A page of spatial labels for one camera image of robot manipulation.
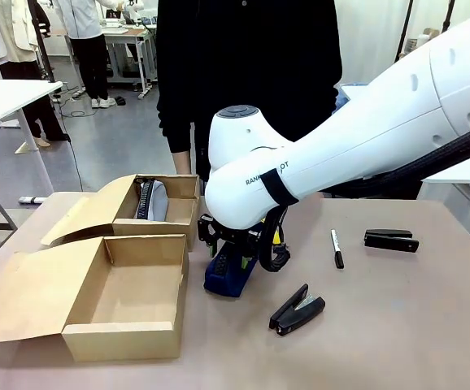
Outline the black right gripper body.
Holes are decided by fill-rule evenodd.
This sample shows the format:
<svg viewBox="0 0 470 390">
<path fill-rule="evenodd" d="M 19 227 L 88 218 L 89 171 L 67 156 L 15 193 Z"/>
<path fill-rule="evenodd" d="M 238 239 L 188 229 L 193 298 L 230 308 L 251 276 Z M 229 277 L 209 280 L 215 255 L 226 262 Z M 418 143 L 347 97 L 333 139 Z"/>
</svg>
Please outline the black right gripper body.
<svg viewBox="0 0 470 390">
<path fill-rule="evenodd" d="M 198 239 L 205 244 L 213 241 L 225 241 L 234 244 L 238 251 L 244 245 L 253 247 L 257 253 L 263 222 L 260 221 L 246 230 L 225 227 L 208 214 L 203 214 L 198 220 Z"/>
</svg>

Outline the black tripod pole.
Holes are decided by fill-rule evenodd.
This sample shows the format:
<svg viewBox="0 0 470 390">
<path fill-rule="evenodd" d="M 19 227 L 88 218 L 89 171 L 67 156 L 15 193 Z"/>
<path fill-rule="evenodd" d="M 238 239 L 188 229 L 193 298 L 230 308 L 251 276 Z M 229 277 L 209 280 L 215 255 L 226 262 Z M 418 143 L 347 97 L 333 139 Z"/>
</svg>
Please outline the black tripod pole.
<svg viewBox="0 0 470 390">
<path fill-rule="evenodd" d="M 27 3 L 28 3 L 28 9 L 31 13 L 32 23 L 33 23 L 33 26 L 34 26 L 34 29 L 35 29 L 35 33 L 36 33 L 36 36 L 37 36 L 37 44 L 38 44 L 38 48 L 40 50 L 41 61 L 42 61 L 42 64 L 43 64 L 43 68 L 44 68 L 44 70 L 46 71 L 46 73 L 48 75 L 49 82 L 54 83 L 55 82 L 54 74 L 52 72 L 50 61 L 49 61 L 47 53 L 46 53 L 46 48 L 45 48 L 45 45 L 44 45 L 44 42 L 43 42 L 39 20 L 37 18 L 37 13 L 36 13 L 36 8 L 35 8 L 35 4 L 37 2 L 36 2 L 36 0 L 27 0 Z"/>
</svg>

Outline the black white marker pen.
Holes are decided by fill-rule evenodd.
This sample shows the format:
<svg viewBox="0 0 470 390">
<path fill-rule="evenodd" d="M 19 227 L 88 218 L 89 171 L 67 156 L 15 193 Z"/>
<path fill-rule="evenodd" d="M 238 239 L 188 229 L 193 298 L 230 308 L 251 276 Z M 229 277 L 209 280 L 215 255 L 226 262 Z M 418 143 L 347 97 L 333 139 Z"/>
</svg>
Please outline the black white marker pen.
<svg viewBox="0 0 470 390">
<path fill-rule="evenodd" d="M 335 229 L 331 230 L 331 238 L 333 242 L 335 265 L 338 270 L 343 270 L 345 267 L 345 264 L 343 261 L 343 256 L 342 256 L 341 248 L 340 248 L 338 237 L 337 237 L 337 232 Z"/>
</svg>

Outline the grey workbench with equipment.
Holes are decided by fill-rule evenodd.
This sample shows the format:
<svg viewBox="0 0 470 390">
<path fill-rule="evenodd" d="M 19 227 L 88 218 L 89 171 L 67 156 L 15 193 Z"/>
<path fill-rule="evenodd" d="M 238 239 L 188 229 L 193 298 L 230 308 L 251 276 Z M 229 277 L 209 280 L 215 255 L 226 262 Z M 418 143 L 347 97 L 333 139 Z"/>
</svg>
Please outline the grey workbench with equipment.
<svg viewBox="0 0 470 390">
<path fill-rule="evenodd" d="M 132 85 L 142 100 L 157 81 L 154 38 L 157 18 L 145 10 L 142 0 L 124 0 L 122 11 L 102 10 L 109 68 L 107 80 Z"/>
</svg>

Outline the person torso black sweater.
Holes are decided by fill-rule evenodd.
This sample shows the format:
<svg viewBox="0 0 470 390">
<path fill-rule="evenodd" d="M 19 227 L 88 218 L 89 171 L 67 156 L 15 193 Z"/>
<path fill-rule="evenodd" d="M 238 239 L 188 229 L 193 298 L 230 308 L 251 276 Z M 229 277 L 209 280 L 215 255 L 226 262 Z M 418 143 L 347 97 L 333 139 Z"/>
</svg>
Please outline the person torso black sweater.
<svg viewBox="0 0 470 390">
<path fill-rule="evenodd" d="M 159 126 L 192 173 L 210 173 L 214 115 L 257 107 L 297 141 L 334 112 L 342 78 L 335 0 L 159 0 Z"/>
</svg>

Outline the cardboard box large lid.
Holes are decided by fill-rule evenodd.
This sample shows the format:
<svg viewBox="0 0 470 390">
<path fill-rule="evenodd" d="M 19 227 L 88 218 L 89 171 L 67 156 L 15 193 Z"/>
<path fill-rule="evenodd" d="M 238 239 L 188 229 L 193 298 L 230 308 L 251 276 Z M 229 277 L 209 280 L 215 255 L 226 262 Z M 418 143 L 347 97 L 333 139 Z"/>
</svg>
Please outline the cardboard box large lid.
<svg viewBox="0 0 470 390">
<path fill-rule="evenodd" d="M 177 358 L 188 265 L 183 235 L 16 253 L 0 271 L 0 344 L 59 335 L 77 362 Z"/>
</svg>

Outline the blue fabric item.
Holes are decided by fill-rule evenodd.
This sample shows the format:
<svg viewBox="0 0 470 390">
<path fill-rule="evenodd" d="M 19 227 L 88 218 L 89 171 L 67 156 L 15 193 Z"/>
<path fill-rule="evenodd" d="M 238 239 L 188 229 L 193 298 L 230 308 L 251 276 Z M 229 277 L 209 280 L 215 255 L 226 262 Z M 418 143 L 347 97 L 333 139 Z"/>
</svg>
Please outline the blue fabric item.
<svg viewBox="0 0 470 390">
<path fill-rule="evenodd" d="M 334 112 L 340 110 L 352 98 L 358 97 L 366 86 L 367 84 L 364 83 L 339 84 L 337 86 L 336 107 Z"/>
</svg>

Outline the thin black stand pole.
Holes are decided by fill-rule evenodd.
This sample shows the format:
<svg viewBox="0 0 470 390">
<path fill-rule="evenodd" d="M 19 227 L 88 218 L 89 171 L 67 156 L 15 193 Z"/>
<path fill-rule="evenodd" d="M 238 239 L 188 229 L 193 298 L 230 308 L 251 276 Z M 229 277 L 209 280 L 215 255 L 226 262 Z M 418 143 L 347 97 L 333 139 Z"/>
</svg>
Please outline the thin black stand pole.
<svg viewBox="0 0 470 390">
<path fill-rule="evenodd" d="M 403 45 L 407 36 L 407 30 L 408 30 L 408 25 L 409 25 L 410 18 L 411 18 L 413 4 L 414 4 L 414 0 L 408 0 L 407 11 L 404 17 L 403 28 L 400 34 L 398 48 L 396 50 L 396 55 L 394 58 L 394 63 L 396 63 L 401 58 L 401 54 L 403 52 Z"/>
</svg>

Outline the small cardboard box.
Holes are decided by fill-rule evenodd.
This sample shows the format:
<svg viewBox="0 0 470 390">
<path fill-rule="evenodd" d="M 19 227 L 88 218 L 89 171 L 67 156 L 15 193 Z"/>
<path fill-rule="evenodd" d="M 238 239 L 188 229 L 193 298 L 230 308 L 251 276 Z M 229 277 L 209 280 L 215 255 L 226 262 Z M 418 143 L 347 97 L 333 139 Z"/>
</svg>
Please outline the small cardboard box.
<svg viewBox="0 0 470 390">
<path fill-rule="evenodd" d="M 168 197 L 162 219 L 137 217 L 143 184 L 162 183 Z M 43 236 L 41 244 L 52 247 L 96 236 L 184 234 L 194 244 L 200 200 L 195 175 L 143 175 L 120 177 L 96 193 L 83 196 Z"/>
</svg>

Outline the blue pencil case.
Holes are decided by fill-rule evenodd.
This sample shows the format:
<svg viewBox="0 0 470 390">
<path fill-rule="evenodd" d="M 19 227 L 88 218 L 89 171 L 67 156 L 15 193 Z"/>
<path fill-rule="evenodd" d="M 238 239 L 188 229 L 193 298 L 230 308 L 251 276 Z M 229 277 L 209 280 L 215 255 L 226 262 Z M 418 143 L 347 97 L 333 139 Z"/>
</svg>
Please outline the blue pencil case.
<svg viewBox="0 0 470 390">
<path fill-rule="evenodd" d="M 241 252 L 234 244 L 225 242 L 205 271 L 203 287 L 222 297 L 239 298 L 250 278 L 256 260 L 248 271 L 241 269 Z"/>
</svg>

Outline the white rounded table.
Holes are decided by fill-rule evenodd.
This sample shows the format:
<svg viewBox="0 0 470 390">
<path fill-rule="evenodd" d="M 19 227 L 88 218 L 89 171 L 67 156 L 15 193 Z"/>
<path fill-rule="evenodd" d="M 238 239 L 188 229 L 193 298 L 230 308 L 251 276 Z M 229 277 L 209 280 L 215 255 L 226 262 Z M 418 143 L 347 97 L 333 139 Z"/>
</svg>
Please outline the white rounded table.
<svg viewBox="0 0 470 390">
<path fill-rule="evenodd" d="M 417 200 L 442 203 L 470 233 L 470 173 L 460 165 L 422 181 Z"/>
</svg>

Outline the person cream jacket black trousers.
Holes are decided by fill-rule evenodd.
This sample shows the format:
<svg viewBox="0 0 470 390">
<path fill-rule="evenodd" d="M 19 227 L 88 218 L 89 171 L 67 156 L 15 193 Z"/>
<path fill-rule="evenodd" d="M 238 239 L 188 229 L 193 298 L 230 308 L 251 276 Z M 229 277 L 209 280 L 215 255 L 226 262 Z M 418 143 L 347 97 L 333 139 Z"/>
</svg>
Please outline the person cream jacket black trousers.
<svg viewBox="0 0 470 390">
<path fill-rule="evenodd" d="M 39 80 L 37 35 L 27 0 L 0 0 L 0 73 L 4 80 Z M 45 95 L 23 107 L 30 132 L 39 147 L 69 141 Z"/>
</svg>

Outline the person right forearm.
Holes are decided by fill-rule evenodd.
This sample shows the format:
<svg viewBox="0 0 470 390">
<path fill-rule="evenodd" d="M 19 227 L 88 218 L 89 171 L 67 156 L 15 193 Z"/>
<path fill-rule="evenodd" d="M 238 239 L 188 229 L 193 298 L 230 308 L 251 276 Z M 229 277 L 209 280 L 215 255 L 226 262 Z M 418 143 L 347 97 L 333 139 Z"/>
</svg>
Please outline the person right forearm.
<svg viewBox="0 0 470 390">
<path fill-rule="evenodd" d="M 172 158 L 177 175 L 191 175 L 191 157 L 190 151 L 172 153 Z"/>
</svg>

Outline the grey pencil case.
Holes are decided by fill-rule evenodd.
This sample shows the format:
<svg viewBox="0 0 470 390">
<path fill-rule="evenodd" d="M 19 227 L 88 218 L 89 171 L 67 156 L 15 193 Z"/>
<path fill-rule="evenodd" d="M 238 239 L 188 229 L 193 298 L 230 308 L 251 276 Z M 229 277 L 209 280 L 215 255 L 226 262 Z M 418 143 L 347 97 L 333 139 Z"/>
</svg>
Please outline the grey pencil case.
<svg viewBox="0 0 470 390">
<path fill-rule="evenodd" d="M 140 179 L 138 184 L 139 202 L 134 218 L 164 222 L 168 211 L 168 195 L 164 183 L 155 179 Z"/>
</svg>

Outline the black stapler with silver tray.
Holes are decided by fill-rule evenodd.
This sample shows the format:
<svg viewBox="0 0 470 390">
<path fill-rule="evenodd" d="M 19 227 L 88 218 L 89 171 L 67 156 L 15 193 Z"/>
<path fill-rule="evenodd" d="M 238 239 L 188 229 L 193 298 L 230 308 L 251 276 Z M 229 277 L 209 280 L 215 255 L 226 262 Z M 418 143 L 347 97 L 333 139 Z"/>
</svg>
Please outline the black stapler with silver tray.
<svg viewBox="0 0 470 390">
<path fill-rule="evenodd" d="M 308 293 L 309 286 L 304 284 L 269 319 L 268 328 L 278 336 L 286 336 L 298 330 L 321 314 L 325 308 L 322 297 Z"/>
</svg>

